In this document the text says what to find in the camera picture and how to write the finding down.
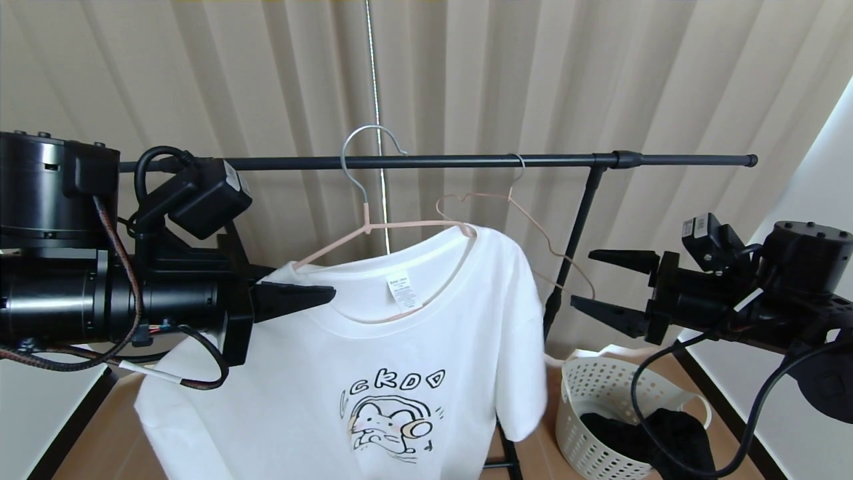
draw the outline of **laundry basket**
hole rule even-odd
[[[581,415],[598,413],[608,419],[638,424],[631,406],[630,385],[636,365],[594,357],[563,364],[562,396],[557,412],[557,442],[566,460],[587,480],[639,480],[652,466],[612,450],[589,432]],[[659,408],[681,411],[694,398],[705,404],[705,429],[711,424],[711,405],[701,395],[679,389],[666,378],[645,370],[637,384],[643,416]]]

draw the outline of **clothes hanger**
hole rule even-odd
[[[362,198],[364,200],[364,204],[363,204],[363,206],[364,206],[364,225],[359,227],[353,233],[350,233],[349,235],[346,235],[345,237],[342,237],[340,240],[332,243],[331,245],[328,245],[327,247],[324,247],[320,250],[317,250],[313,254],[308,255],[304,259],[296,262],[293,265],[294,271],[298,270],[302,266],[305,266],[305,265],[311,263],[312,261],[324,256],[325,254],[331,252],[332,250],[337,249],[339,246],[343,245],[344,243],[349,242],[353,238],[358,237],[359,235],[361,235],[363,233],[369,234],[373,229],[385,229],[385,230],[387,230],[387,229],[391,229],[391,228],[407,228],[407,227],[412,227],[412,226],[452,225],[452,226],[458,226],[462,230],[462,233],[465,234],[466,237],[475,237],[476,236],[476,232],[474,231],[473,228],[471,228],[470,225],[466,225],[465,223],[458,222],[455,220],[418,220],[418,221],[411,221],[411,222],[392,222],[392,223],[378,223],[378,224],[370,223],[370,205],[368,204],[368,192],[364,189],[364,185],[360,184],[358,182],[358,180],[356,180],[352,177],[349,169],[346,167],[346,147],[350,144],[350,141],[359,132],[361,132],[363,130],[368,130],[371,128],[375,128],[377,130],[381,130],[381,131],[387,133],[391,137],[391,140],[394,142],[394,147],[397,149],[398,152],[400,152],[401,155],[408,155],[409,154],[409,152],[400,148],[400,144],[397,142],[397,138],[394,137],[394,134],[382,125],[360,126],[355,131],[353,131],[349,137],[347,137],[347,139],[344,141],[344,146],[341,147],[341,149],[340,149],[340,168],[344,171],[344,175],[346,175],[346,177],[362,192]]]
[[[497,194],[497,193],[469,192],[469,193],[467,193],[465,196],[463,196],[463,197],[459,197],[458,195],[451,193],[451,194],[448,194],[448,195],[441,196],[441,197],[440,197],[440,198],[435,202],[435,209],[436,209],[436,211],[438,212],[438,214],[439,214],[439,215],[441,215],[441,216],[442,216],[442,217],[444,217],[445,219],[447,219],[447,220],[452,220],[452,219],[451,219],[449,216],[447,216],[447,215],[442,211],[442,209],[441,209],[441,205],[442,205],[443,200],[444,200],[445,198],[451,198],[451,197],[454,197],[454,198],[455,198],[456,200],[458,200],[459,202],[465,202],[468,198],[470,198],[470,197],[472,197],[472,196],[481,196],[481,197],[489,197],[489,198],[500,198],[500,199],[502,199],[502,200],[506,200],[507,202],[509,202],[509,203],[511,203],[512,205],[514,205],[514,206],[515,206],[515,207],[516,207],[516,208],[517,208],[517,209],[518,209],[518,210],[519,210],[519,211],[520,211],[520,212],[521,212],[525,217],[527,217],[527,219],[528,219],[528,220],[529,220],[529,221],[530,221],[530,222],[531,222],[531,223],[532,223],[532,224],[537,228],[537,230],[539,230],[539,231],[540,231],[540,232],[545,236],[545,241],[546,241],[546,242],[548,242],[548,251],[549,251],[552,255],[557,256],[557,257],[560,257],[560,258],[565,259],[565,260],[568,260],[568,261],[569,261],[569,263],[571,263],[571,264],[575,267],[575,269],[577,269],[577,272],[581,274],[581,276],[583,277],[583,279],[584,279],[584,280],[586,280],[586,283],[589,285],[589,288],[592,290],[592,298],[593,298],[593,299],[595,299],[595,286],[592,284],[592,281],[591,281],[591,280],[589,280],[589,277],[587,277],[586,273],[584,273],[584,272],[583,272],[583,269],[582,269],[580,266],[578,266],[578,265],[577,265],[577,263],[575,263],[575,261],[574,261],[574,260],[572,260],[570,257],[568,257],[568,256],[566,256],[566,255],[563,255],[562,253],[559,253],[559,252],[555,251],[555,250],[554,250],[554,247],[553,247],[553,246],[552,246],[552,244],[551,244],[551,236],[550,236],[550,235],[545,231],[545,229],[544,229],[541,225],[539,225],[539,222],[537,222],[537,221],[536,221],[536,219],[534,219],[530,214],[528,214],[528,213],[527,213],[527,210],[524,210],[524,208],[522,208],[522,207],[521,207],[521,205],[519,205],[519,204],[518,204],[518,203],[513,199],[513,187],[515,186],[515,183],[516,183],[516,182],[518,182],[519,180],[521,180],[521,177],[524,177],[524,175],[525,175],[525,170],[527,169],[527,165],[525,165],[525,159],[524,159],[524,158],[522,158],[522,157],[521,157],[521,155],[519,155],[519,154],[510,154],[510,155],[514,155],[514,156],[516,156],[516,157],[519,159],[519,161],[521,162],[521,173],[519,173],[519,176],[518,176],[518,177],[516,177],[515,179],[513,179],[513,183],[509,185],[509,192],[508,192],[505,196],[504,196],[504,195],[499,195],[499,194]],[[546,276],[542,275],[541,273],[536,272],[535,270],[531,270],[531,271],[532,271],[535,275],[537,275],[539,278],[541,278],[542,280],[544,280],[544,281],[548,282],[549,284],[552,284],[553,286],[557,287],[558,289],[560,289],[560,290],[564,290],[564,291],[566,290],[566,288],[565,288],[563,285],[557,284],[556,282],[554,282],[554,281],[553,281],[553,280],[551,280],[550,278],[548,278],[548,277],[546,277]]]

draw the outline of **curtain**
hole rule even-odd
[[[589,153],[759,156],[754,168],[640,167],[604,176],[577,261],[599,298],[643,308],[646,279],[591,249],[670,249],[683,220],[714,212],[748,238],[853,74],[853,3],[465,0],[368,2],[380,118],[418,155]],[[0,7],[0,127],[100,141],[125,161],[170,144],[198,156],[337,155],[374,123],[365,2],[6,2]],[[383,150],[392,151],[384,138]],[[377,152],[364,133],[350,153]],[[439,196],[505,194],[518,169],[388,170],[390,220],[435,219]],[[514,199],[563,249],[585,168],[527,168]],[[374,217],[377,172],[359,171]],[[149,183],[163,181],[151,174]],[[360,222],[341,172],[246,173],[254,204],[236,224],[250,260],[279,266]],[[119,211],[136,207],[127,177]],[[559,261],[495,199],[448,214],[504,231],[534,270]],[[390,232],[392,251],[436,232]],[[211,242],[194,244],[211,245]],[[381,233],[323,259],[382,255]],[[691,260],[682,264],[689,265]],[[574,272],[569,293],[587,296]],[[540,284],[544,297],[551,287]],[[637,346],[568,307],[556,354]]]

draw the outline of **graphic print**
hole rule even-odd
[[[410,373],[398,382],[395,372],[380,368],[372,383],[358,380],[342,391],[339,404],[341,418],[351,404],[350,396],[368,394],[371,389],[381,391],[370,394],[389,394],[365,395],[352,405],[347,425],[352,449],[361,452],[382,448],[394,459],[410,464],[417,463],[420,454],[432,452],[434,446],[429,436],[435,422],[444,418],[444,410],[442,407],[432,410],[414,397],[419,387],[421,390],[424,387],[427,390],[437,389],[444,376],[444,370],[424,376]],[[405,396],[388,392],[389,389],[402,390]]]

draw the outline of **t-shirt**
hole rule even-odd
[[[479,478],[496,416],[520,441],[547,395],[531,269],[510,238],[473,228],[262,280],[337,293],[255,325],[246,364],[219,389],[145,379],[136,411],[169,478]],[[218,376],[192,339],[157,368]]]

